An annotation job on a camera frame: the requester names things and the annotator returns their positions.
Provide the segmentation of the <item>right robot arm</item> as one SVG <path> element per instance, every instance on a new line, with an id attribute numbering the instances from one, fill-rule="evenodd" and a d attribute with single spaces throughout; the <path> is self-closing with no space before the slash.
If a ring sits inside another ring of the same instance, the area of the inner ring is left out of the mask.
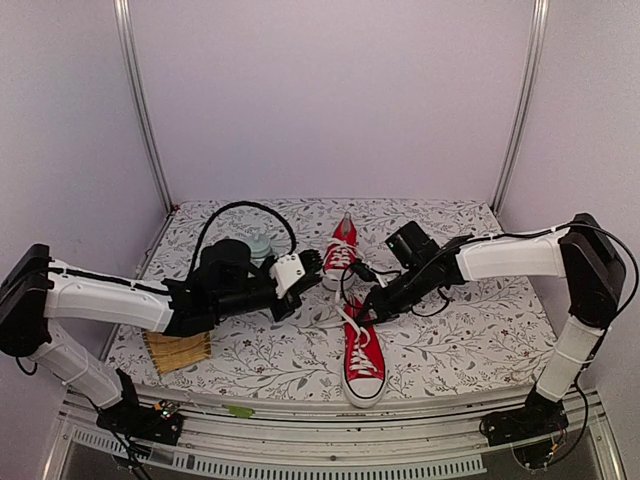
<path id="1" fill-rule="evenodd" d="M 356 319 L 385 323 L 439 289 L 498 278 L 564 281 L 567 318 L 554 350 L 518 412 L 517 427 L 537 436 L 594 359 L 611 325 L 631 303 L 639 268 L 629 248 L 588 214 L 540 231 L 463 235 L 438 245 L 415 222 L 386 241 L 404 271 L 365 297 Z"/>

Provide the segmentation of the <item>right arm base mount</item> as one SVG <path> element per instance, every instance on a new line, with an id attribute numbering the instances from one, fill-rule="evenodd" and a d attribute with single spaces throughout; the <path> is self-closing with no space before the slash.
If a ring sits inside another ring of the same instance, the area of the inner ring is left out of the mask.
<path id="1" fill-rule="evenodd" d="M 490 446 L 497 446 L 560 433 L 568 426 L 563 402 L 548 400 L 532 390 L 523 406 L 484 415 L 479 432 Z"/>

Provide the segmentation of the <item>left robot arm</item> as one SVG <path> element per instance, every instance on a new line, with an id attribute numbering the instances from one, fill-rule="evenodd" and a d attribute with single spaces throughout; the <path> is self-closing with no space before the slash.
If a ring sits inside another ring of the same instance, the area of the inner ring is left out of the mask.
<path id="1" fill-rule="evenodd" d="M 1 350 L 29 358 L 83 393 L 128 434 L 148 426 L 130 377 L 105 366 L 64 331 L 63 319 L 126 324 L 187 338 L 229 317 L 269 310 L 293 315 L 320 281 L 316 250 L 267 257 L 260 266 L 247 244 L 224 239 L 203 250 L 183 280 L 137 281 L 72 267 L 34 244 L 1 284 Z"/>

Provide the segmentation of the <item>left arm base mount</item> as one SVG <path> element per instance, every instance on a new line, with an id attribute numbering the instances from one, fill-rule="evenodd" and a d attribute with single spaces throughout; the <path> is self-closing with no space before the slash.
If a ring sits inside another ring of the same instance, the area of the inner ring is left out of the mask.
<path id="1" fill-rule="evenodd" d="M 98 408 L 98 427 L 126 437 L 176 446 L 184 416 L 121 400 L 109 408 Z"/>

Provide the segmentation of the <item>red sneaker with laces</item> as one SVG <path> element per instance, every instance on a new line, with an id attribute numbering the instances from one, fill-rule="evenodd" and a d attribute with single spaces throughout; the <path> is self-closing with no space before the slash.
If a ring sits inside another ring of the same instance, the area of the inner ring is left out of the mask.
<path id="1" fill-rule="evenodd" d="M 323 286 L 333 292 L 340 287 L 349 289 L 356 280 L 349 266 L 360 258 L 357 231 L 351 214 L 346 212 L 328 240 L 322 269 Z"/>

